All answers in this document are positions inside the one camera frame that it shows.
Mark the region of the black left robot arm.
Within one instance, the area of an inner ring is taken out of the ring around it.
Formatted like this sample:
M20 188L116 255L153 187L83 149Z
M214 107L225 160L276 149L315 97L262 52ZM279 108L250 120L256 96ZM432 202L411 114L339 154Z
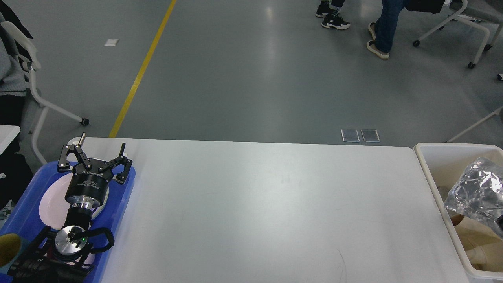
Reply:
M1 228L2 283L97 283L130 198L135 170L121 145L109 161L80 140L43 165Z

